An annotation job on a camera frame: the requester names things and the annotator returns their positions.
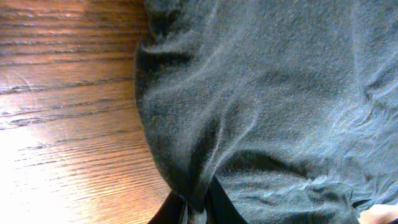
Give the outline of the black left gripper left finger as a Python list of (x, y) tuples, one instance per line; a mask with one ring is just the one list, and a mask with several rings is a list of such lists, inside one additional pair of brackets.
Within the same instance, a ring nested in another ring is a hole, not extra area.
[(171, 192), (148, 224), (182, 224), (186, 202)]

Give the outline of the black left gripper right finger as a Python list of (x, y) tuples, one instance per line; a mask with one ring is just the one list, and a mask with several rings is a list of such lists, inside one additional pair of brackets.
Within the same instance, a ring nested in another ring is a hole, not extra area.
[(207, 224), (248, 224), (213, 176), (205, 196)]

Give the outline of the dark green Nike t-shirt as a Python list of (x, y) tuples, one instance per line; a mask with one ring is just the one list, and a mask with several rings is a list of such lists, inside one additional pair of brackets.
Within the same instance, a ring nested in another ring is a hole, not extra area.
[(146, 1), (136, 105), (155, 165), (207, 223), (357, 223), (397, 204), (397, 1)]

